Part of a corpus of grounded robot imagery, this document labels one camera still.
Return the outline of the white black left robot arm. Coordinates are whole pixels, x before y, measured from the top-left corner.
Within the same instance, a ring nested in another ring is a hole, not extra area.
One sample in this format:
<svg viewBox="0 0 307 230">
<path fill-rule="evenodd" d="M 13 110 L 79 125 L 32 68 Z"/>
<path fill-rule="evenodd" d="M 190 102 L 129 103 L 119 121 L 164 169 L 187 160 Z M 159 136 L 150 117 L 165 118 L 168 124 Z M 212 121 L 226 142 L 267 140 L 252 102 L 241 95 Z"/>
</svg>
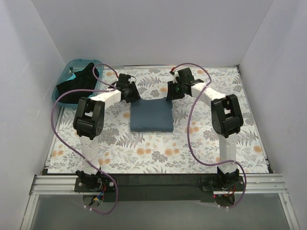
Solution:
<svg viewBox="0 0 307 230">
<path fill-rule="evenodd" d="M 90 191 L 96 192 L 102 186 L 102 179 L 98 176 L 98 136 L 103 131 L 105 110 L 121 101 L 131 103 L 141 98 L 132 78 L 120 74 L 118 81 L 112 84 L 115 89 L 110 88 L 91 98 L 82 97 L 78 102 L 73 128 L 79 136 L 85 163 L 76 174 Z"/>
</svg>

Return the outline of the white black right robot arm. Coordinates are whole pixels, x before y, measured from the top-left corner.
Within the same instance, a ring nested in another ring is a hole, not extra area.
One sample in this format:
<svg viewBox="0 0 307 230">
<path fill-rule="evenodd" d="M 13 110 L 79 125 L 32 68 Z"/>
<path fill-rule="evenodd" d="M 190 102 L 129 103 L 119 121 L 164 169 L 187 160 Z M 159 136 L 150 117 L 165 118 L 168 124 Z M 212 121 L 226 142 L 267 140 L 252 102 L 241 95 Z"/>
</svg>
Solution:
<svg viewBox="0 0 307 230">
<path fill-rule="evenodd" d="M 166 100 L 182 99 L 186 95 L 195 98 L 188 116 L 187 129 L 190 127 L 192 113 L 197 101 L 201 101 L 211 108 L 212 127 L 219 139 L 220 162 L 212 164 L 201 162 L 192 150 L 189 133 L 187 134 L 188 147 L 198 163 L 204 166 L 217 167 L 217 186 L 226 191 L 239 180 L 236 147 L 238 134 L 244 120 L 238 98 L 234 94 L 225 95 L 210 88 L 211 77 L 209 77 L 209 82 L 205 83 L 200 79 L 195 79 L 190 68 L 178 71 L 175 69 L 173 67 L 170 71 L 173 80 L 167 83 Z"/>
</svg>

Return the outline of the blue-grey t shirt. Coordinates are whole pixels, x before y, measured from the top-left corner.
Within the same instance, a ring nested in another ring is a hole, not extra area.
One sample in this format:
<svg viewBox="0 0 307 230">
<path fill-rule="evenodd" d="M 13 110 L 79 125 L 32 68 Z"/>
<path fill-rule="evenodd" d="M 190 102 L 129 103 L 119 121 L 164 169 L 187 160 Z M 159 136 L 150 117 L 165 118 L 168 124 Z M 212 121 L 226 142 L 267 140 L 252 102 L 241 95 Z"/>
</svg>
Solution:
<svg viewBox="0 0 307 230">
<path fill-rule="evenodd" d="M 133 132 L 172 132 L 173 104 L 166 98 L 144 100 L 131 103 L 130 130 Z"/>
</svg>

